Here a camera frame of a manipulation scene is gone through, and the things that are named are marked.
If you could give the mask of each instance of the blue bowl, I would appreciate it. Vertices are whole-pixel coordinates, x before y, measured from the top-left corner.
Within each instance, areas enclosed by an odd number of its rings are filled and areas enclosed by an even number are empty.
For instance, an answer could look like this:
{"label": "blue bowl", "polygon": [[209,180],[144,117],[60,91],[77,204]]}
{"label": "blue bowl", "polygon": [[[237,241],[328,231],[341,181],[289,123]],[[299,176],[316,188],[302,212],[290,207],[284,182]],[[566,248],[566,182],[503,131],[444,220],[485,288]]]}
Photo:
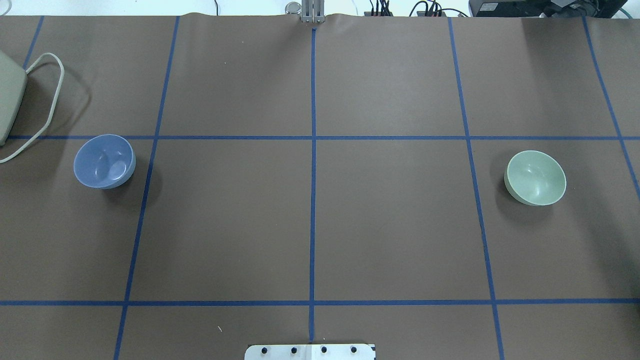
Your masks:
{"label": "blue bowl", "polygon": [[74,173],[82,185],[113,189],[129,180],[136,155],[129,142],[118,135],[100,135],[87,141],[74,160]]}

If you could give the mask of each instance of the grid square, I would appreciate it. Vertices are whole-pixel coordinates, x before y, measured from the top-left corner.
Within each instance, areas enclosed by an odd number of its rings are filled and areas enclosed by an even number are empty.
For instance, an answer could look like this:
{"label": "grid square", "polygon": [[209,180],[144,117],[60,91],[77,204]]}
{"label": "grid square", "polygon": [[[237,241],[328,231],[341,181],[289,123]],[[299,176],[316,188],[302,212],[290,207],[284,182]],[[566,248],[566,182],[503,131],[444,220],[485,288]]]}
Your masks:
{"label": "grid square", "polygon": [[311,31],[295,16],[189,14],[164,106],[164,135],[311,135]]}
{"label": "grid square", "polygon": [[320,306],[316,340],[374,343],[378,359],[498,359],[491,306]]}
{"label": "grid square", "polygon": [[472,135],[616,135],[580,18],[453,24]]}
{"label": "grid square", "polygon": [[500,306],[506,359],[640,359],[637,304]]}
{"label": "grid square", "polygon": [[0,51],[22,66],[39,21],[39,16],[0,17]]}
{"label": "grid square", "polygon": [[[499,299],[640,297],[640,203],[620,143],[473,143],[484,224]],[[516,153],[555,158],[564,197],[529,207],[513,199],[503,174]]]}
{"label": "grid square", "polygon": [[464,141],[317,148],[317,300],[489,298]]}
{"label": "grid square", "polygon": [[625,136],[640,136],[640,23],[587,19],[600,73]]}
{"label": "grid square", "polygon": [[[66,71],[47,134],[154,134],[174,22],[175,17],[46,17],[30,63],[51,52]],[[29,75],[12,135],[32,135],[47,119],[60,70],[52,58],[43,62]]]}
{"label": "grid square", "polygon": [[319,135],[464,135],[446,19],[332,15],[316,52]]}
{"label": "grid square", "polygon": [[0,306],[0,357],[113,359],[120,306]]}
{"label": "grid square", "polygon": [[248,345],[307,343],[307,320],[306,306],[130,307],[120,359],[243,359]]}
{"label": "grid square", "polygon": [[310,160],[309,141],[160,141],[131,298],[307,300]]}
{"label": "grid square", "polygon": [[[23,140],[10,140],[0,158]],[[122,300],[151,141],[135,140],[137,169],[122,186],[83,186],[82,140],[40,140],[2,165],[0,299]]]}

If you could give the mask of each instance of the bowl rim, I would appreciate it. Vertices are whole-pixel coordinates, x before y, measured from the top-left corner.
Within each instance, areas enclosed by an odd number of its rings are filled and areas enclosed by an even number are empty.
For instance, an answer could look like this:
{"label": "bowl rim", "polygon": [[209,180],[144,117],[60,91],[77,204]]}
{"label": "bowl rim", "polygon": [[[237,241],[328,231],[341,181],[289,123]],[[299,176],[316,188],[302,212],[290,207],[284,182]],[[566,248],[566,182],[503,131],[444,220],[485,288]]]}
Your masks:
{"label": "bowl rim", "polygon": [[[85,186],[86,186],[86,187],[88,187],[88,188],[92,188],[92,189],[102,189],[102,188],[104,188],[104,186],[88,185],[88,184],[84,183],[84,181],[80,180],[80,177],[78,177],[78,174],[77,174],[77,171],[76,171],[76,162],[77,162],[77,159],[78,159],[78,155],[80,155],[80,152],[84,149],[84,147],[85,147],[85,146],[87,146],[87,144],[89,144],[90,142],[94,141],[94,140],[95,140],[95,139],[97,139],[97,138],[102,138],[102,137],[105,137],[105,136],[115,136],[115,137],[117,137],[117,138],[122,139],[122,140],[127,144],[127,146],[129,146],[129,150],[131,151],[131,154],[132,154],[132,155],[134,154],[133,147],[131,146],[131,143],[130,143],[127,139],[123,138],[123,137],[122,137],[122,136],[120,136],[120,135],[116,135],[116,134],[102,134],[102,135],[94,136],[93,138],[91,138],[91,139],[87,140],[87,141],[86,141],[82,146],[80,146],[80,149],[78,149],[78,151],[77,151],[77,153],[76,153],[76,156],[75,156],[75,158],[74,158],[74,175],[76,176],[76,179],[77,179],[77,180],[78,180],[82,185],[85,185]],[[134,162],[134,161],[135,161],[135,156],[131,156],[131,161],[129,162],[129,166],[131,166],[131,164],[133,164],[133,162]],[[117,182],[118,182],[117,180],[116,180],[116,181],[113,181],[112,183],[108,184],[107,186],[113,185],[113,184],[115,184],[115,183],[117,183]]]}
{"label": "bowl rim", "polygon": [[[551,161],[553,161],[556,166],[558,167],[558,169],[560,169],[560,173],[562,173],[562,178],[563,178],[563,189],[562,189],[562,193],[555,198],[553,201],[550,202],[534,202],[531,201],[529,199],[527,199],[526,197],[522,196],[522,194],[520,194],[518,192],[518,190],[513,186],[513,184],[511,184],[511,180],[510,180],[510,176],[509,176],[509,170],[511,168],[511,162],[518,157],[521,154],[525,154],[528,152],[535,152],[537,154],[541,154],[546,156],[548,159],[551,159]],[[544,152],[538,151],[538,150],[524,150],[524,151],[520,151],[519,153],[515,154],[514,156],[511,157],[511,159],[509,160],[509,163],[507,164],[507,169],[506,169],[506,175],[507,175],[507,180],[509,180],[509,184],[511,186],[511,188],[513,189],[513,191],[524,201],[530,203],[530,204],[534,204],[536,206],[546,206],[546,205],[551,205],[551,204],[555,204],[556,202],[558,202],[560,199],[562,199],[562,197],[564,196],[564,193],[566,192],[566,174],[564,173],[564,169],[562,168],[562,166],[560,165],[560,163],[557,162],[556,159],[554,159],[551,155],[546,154]]]}

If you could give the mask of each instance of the bowl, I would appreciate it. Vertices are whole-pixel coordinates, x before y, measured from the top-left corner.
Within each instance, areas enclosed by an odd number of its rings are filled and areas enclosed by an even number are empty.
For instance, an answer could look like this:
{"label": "bowl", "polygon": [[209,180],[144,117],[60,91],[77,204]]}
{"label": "bowl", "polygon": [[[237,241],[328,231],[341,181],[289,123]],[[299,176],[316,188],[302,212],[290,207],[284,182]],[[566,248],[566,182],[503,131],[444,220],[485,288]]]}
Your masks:
{"label": "bowl", "polygon": [[504,184],[517,201],[544,206],[564,195],[566,176],[554,158],[544,152],[527,150],[511,158],[504,171]]}
{"label": "bowl", "polygon": [[87,141],[74,160],[78,181],[94,189],[112,189],[124,184],[136,168],[136,155],[129,142],[106,134]]}

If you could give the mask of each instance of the electronic equipment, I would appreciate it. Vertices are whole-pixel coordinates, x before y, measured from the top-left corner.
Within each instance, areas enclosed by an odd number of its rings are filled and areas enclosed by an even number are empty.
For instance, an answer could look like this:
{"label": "electronic equipment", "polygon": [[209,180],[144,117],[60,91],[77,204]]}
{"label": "electronic equipment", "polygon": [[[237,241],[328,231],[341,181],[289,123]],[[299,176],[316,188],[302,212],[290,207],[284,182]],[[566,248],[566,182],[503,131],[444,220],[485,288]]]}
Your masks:
{"label": "electronic equipment", "polygon": [[627,0],[469,0],[469,9],[474,17],[610,18],[626,2]]}

